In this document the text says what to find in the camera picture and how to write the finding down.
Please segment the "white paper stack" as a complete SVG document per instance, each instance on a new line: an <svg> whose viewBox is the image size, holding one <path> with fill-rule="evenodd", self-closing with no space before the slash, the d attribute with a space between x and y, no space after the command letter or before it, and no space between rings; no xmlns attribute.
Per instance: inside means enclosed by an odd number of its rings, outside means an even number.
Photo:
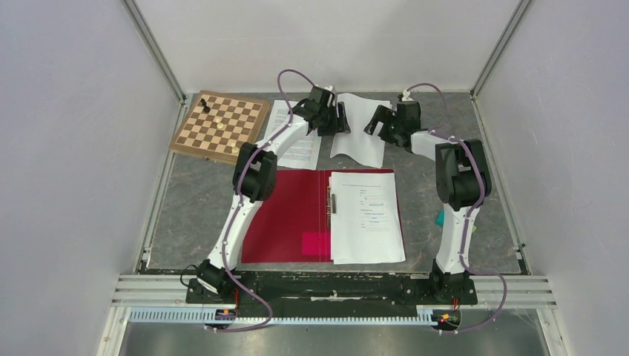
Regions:
<svg viewBox="0 0 629 356"><path fill-rule="evenodd" d="M391 108L391 102L367 99L352 93L341 93L337 97L344 104L351 132L334 136L330 157L343 154L361 165L381 168L385 142L376 133L367 134L365 128L371 122L376 109L381 105Z"/></svg>

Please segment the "printed text paper sheet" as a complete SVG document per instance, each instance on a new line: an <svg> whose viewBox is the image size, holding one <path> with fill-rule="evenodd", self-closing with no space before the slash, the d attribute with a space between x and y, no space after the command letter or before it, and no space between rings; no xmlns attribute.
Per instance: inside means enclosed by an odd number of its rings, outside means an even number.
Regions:
<svg viewBox="0 0 629 356"><path fill-rule="evenodd" d="M283 100L274 100L262 138L270 138L288 122L288 119L289 106ZM307 122L296 116L293 118L292 126L279 136L280 139L289 138L280 145L282 154L278 155L277 162L280 167L307 170L317 168L322 139L315 131L306 135L307 130Z"/></svg>

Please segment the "printed form paper sheet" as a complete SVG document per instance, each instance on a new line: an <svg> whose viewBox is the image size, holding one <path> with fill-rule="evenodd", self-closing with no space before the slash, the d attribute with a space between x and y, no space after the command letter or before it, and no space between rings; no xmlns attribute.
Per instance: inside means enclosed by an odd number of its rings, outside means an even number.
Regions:
<svg viewBox="0 0 629 356"><path fill-rule="evenodd" d="M333 263L405 261L395 174L336 171L329 182L337 204L330 216Z"/></svg>

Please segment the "red clip file folder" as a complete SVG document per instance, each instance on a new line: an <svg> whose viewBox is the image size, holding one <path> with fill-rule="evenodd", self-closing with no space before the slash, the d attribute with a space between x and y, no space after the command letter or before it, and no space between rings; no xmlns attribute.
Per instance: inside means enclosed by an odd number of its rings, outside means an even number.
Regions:
<svg viewBox="0 0 629 356"><path fill-rule="evenodd" d="M355 232L334 242L329 227L332 171L281 170L272 196L246 233L242 263L368 265L405 261L403 235L365 237Z"/></svg>

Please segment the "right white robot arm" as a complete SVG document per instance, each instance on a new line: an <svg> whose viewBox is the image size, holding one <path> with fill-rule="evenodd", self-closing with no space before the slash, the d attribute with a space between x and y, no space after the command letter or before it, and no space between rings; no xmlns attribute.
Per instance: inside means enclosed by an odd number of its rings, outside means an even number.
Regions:
<svg viewBox="0 0 629 356"><path fill-rule="evenodd" d="M395 109L377 106L364 131L435 163L435 187L444 205L444 224L428 291L433 300L446 303L470 281L472 225L491 191L483 143L421 129L421 107L416 101L399 101Z"/></svg>

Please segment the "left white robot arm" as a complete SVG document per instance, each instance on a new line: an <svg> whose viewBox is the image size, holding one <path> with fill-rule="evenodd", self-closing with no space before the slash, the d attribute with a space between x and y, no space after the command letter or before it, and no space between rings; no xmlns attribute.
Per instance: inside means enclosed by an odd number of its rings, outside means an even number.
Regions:
<svg viewBox="0 0 629 356"><path fill-rule="evenodd" d="M231 297L232 272L252 220L274 192L278 159L313 131L320 136L350 132L332 86L315 85L305 99L287 106L289 115L280 127L241 147L232 179L234 196L225 225L208 257L197 268L197 283L216 303Z"/></svg>

